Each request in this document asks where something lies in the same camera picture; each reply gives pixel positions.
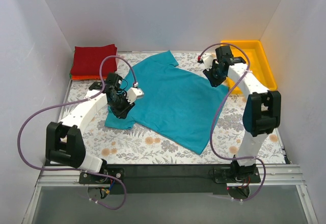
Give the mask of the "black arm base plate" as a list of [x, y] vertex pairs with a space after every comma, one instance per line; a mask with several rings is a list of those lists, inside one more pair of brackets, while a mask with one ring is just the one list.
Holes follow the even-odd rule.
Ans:
[[111, 194], [127, 193], [213, 193], [227, 194], [227, 184], [260, 183], [263, 175], [257, 167], [232, 164], [108, 164], [106, 176], [82, 172], [79, 183], [97, 187], [120, 179]]

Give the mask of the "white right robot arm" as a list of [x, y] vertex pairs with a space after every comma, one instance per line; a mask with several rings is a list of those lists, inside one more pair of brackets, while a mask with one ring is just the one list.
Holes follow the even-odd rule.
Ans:
[[245, 52], [240, 57], [233, 55], [234, 44], [217, 43], [214, 46], [215, 56], [202, 51], [197, 61], [204, 64], [203, 73], [212, 87], [218, 87], [229, 78], [235, 83], [229, 91], [240, 88], [247, 98], [242, 116], [245, 133], [237, 154], [229, 159], [229, 176], [235, 180], [247, 180], [257, 173], [257, 156], [263, 142], [280, 125], [281, 94], [271, 91], [256, 78]]

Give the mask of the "teal t-shirt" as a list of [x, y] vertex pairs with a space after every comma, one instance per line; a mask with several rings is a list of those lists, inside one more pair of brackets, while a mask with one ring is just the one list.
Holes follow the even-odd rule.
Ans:
[[200, 155], [209, 141], [214, 114], [228, 87], [178, 68], [170, 51], [152, 55], [134, 65], [125, 77], [136, 78], [144, 97], [135, 102], [126, 119], [108, 112], [105, 126], [120, 130], [141, 124]]

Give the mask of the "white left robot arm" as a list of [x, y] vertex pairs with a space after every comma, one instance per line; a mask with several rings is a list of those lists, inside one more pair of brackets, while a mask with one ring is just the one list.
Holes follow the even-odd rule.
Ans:
[[46, 159], [61, 165], [87, 172], [99, 173], [106, 165], [105, 160], [86, 151], [83, 133], [105, 106], [109, 106], [118, 119], [126, 119], [135, 101], [144, 92], [135, 83], [127, 91], [121, 89], [123, 78], [110, 73], [104, 82], [94, 82], [89, 87], [82, 103], [59, 122], [51, 122], [46, 128]]

